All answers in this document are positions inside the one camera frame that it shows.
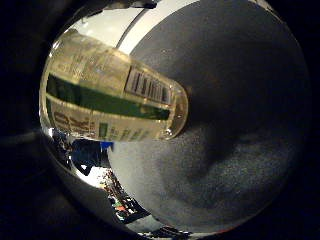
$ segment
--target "barcode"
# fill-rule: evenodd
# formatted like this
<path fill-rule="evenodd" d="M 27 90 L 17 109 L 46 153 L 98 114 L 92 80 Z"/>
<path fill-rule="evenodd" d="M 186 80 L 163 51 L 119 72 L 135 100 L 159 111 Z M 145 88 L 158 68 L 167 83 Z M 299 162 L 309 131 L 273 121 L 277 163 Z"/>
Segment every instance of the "barcode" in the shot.
<path fill-rule="evenodd" d="M 138 71 L 133 67 L 130 69 L 125 91 L 156 102 L 171 104 L 169 87 L 151 75 Z"/>

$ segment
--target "dark background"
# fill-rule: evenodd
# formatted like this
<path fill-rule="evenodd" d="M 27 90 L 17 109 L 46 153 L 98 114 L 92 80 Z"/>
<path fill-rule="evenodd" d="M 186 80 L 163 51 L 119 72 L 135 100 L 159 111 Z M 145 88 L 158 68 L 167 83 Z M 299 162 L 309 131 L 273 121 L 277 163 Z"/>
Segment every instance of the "dark background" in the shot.
<path fill-rule="evenodd" d="M 320 239 L 319 9 L 317 1 L 310 0 L 269 3 L 305 54 L 313 90 L 312 130 L 301 164 L 273 204 L 212 239 Z M 41 146 L 38 79 L 51 42 L 83 4 L 86 1 L 0 3 L 0 239 L 133 238 L 97 220 L 69 196 Z"/>

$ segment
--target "bottle label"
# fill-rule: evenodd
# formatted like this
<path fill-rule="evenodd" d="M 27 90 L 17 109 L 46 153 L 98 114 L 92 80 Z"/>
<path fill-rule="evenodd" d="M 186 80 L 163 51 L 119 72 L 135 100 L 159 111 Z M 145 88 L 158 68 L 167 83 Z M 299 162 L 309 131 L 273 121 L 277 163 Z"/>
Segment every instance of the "bottle label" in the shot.
<path fill-rule="evenodd" d="M 53 48 L 42 97 L 52 127 L 95 140 L 141 141 L 161 138 L 171 125 L 169 79 L 80 34 Z"/>

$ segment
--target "green label stripe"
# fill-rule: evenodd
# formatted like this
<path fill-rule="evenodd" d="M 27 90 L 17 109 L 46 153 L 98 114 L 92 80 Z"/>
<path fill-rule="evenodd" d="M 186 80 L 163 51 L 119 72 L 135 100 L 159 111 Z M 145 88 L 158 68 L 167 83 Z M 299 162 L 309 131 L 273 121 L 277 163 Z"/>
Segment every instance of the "green label stripe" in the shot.
<path fill-rule="evenodd" d="M 106 137 L 108 133 L 108 124 L 100 123 L 99 125 L 99 137 Z"/>
<path fill-rule="evenodd" d="M 53 121 L 53 118 L 52 118 L 51 102 L 50 102 L 50 100 L 48 98 L 46 99 L 46 104 L 47 104 L 47 113 L 48 113 L 50 124 L 51 124 L 52 127 L 55 127 L 54 121 Z"/>
<path fill-rule="evenodd" d="M 170 111 L 110 96 L 49 74 L 47 93 L 79 107 L 128 117 L 167 120 Z"/>

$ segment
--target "gray textured surface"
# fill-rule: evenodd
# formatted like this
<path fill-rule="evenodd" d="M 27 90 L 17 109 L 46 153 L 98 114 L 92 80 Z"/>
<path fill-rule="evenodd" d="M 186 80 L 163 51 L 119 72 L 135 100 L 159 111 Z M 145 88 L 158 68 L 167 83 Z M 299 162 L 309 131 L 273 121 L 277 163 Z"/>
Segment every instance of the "gray textured surface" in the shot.
<path fill-rule="evenodd" d="M 190 115 L 173 140 L 115 144 L 124 189 L 184 231 L 230 228 L 268 204 L 309 122 L 306 66 L 288 28 L 247 1 L 202 0 L 132 55 L 188 90 Z"/>

